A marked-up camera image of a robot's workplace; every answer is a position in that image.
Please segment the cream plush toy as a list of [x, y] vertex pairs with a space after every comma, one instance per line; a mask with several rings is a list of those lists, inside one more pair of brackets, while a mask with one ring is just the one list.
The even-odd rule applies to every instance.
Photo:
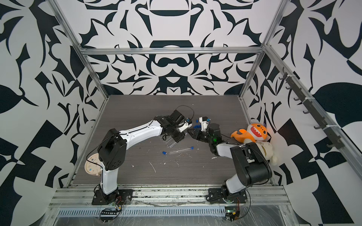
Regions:
[[273, 146], [269, 142], [265, 141], [256, 141], [256, 145], [260, 149], [261, 153], [264, 155], [267, 161], [270, 161], [272, 166], [276, 166], [278, 163], [278, 158], [274, 153]]

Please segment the beige round alarm clock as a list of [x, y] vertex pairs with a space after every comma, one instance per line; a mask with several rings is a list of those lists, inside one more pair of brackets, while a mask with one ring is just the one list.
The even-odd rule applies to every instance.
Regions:
[[84, 169], [91, 176], [100, 177], [102, 175], [103, 164], [101, 163], [101, 161], [99, 159], [98, 153], [95, 153], [87, 158], [85, 165], [84, 165]]

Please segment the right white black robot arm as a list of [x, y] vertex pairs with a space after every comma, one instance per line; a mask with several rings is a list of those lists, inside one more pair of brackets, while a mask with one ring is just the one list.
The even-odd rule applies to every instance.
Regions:
[[261, 145], [267, 138], [267, 129], [259, 123], [248, 125], [246, 129], [234, 131], [230, 138], [236, 144], [222, 139], [220, 127], [216, 123], [206, 129], [188, 129], [191, 137], [207, 143], [211, 153], [233, 160], [236, 174], [225, 181], [223, 193], [231, 195], [241, 192], [255, 184], [267, 182], [272, 177], [269, 162], [273, 159], [272, 152], [267, 152]]

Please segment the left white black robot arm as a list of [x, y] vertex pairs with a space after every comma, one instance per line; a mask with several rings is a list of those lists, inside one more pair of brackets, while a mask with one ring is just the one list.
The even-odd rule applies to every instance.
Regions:
[[124, 163], [129, 148], [159, 136], [163, 140], [171, 138], [178, 143], [184, 139], [186, 130], [191, 127], [192, 119], [174, 110], [171, 115], [156, 116], [151, 121], [132, 129], [109, 130], [97, 149], [102, 169], [100, 187], [103, 194], [110, 195], [118, 189], [118, 168]]

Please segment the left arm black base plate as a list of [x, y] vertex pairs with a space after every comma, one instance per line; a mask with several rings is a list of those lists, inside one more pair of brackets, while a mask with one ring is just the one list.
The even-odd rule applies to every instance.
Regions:
[[94, 192], [92, 205], [107, 205], [115, 203], [117, 205], [123, 205], [127, 201], [131, 201], [133, 197], [134, 190], [132, 189], [116, 189], [114, 192], [106, 195], [103, 193], [102, 189], [98, 189]]

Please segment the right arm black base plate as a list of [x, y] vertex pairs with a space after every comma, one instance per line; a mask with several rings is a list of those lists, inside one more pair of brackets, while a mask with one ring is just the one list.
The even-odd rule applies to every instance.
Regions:
[[246, 200], [248, 199], [248, 196], [246, 194], [246, 191], [239, 191], [237, 193], [229, 193], [229, 191], [224, 188], [209, 188], [208, 194], [206, 196], [206, 201], [210, 202], [211, 204], [214, 203], [226, 203], [226, 204], [237, 204], [246, 203]]

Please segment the test tube front most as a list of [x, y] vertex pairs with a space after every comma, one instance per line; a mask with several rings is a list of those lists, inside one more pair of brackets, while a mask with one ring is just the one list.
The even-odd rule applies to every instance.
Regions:
[[177, 151], [171, 151], [171, 152], [169, 152], [169, 154], [180, 153], [180, 152], [189, 151], [189, 150], [193, 150], [193, 149], [194, 149], [194, 147], [185, 148], [185, 149], [181, 149], [181, 150], [177, 150]]

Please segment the orange shark plush toy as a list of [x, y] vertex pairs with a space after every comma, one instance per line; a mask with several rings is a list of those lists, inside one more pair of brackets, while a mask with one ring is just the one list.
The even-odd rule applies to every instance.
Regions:
[[267, 129], [259, 123], [248, 125], [247, 129], [240, 129], [231, 134], [231, 138], [236, 141], [246, 144], [256, 141], [266, 141], [268, 137]]

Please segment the black wall hook rail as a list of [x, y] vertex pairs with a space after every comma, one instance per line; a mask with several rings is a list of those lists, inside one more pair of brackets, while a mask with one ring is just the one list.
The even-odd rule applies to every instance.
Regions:
[[306, 111], [303, 113], [311, 115], [316, 121], [317, 125], [314, 126], [314, 129], [322, 130], [331, 141], [327, 147], [344, 148], [346, 145], [343, 143], [342, 137], [336, 132], [337, 125], [328, 118], [327, 113], [322, 109], [317, 100], [306, 90], [296, 75], [287, 73], [285, 67], [282, 68], [282, 73], [283, 76], [280, 79], [285, 81], [288, 84], [287, 89], [292, 90], [297, 96], [294, 100], [300, 102], [306, 108]]

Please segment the aluminium frame front rail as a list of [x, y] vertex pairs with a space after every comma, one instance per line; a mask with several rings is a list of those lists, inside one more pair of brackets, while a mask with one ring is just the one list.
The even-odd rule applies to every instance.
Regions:
[[[140, 206], [208, 205], [206, 196], [211, 188], [220, 184], [119, 185], [122, 201]], [[94, 185], [76, 185], [57, 189], [50, 206], [89, 207], [95, 197]], [[248, 188], [254, 205], [290, 205], [282, 186], [265, 184]]]

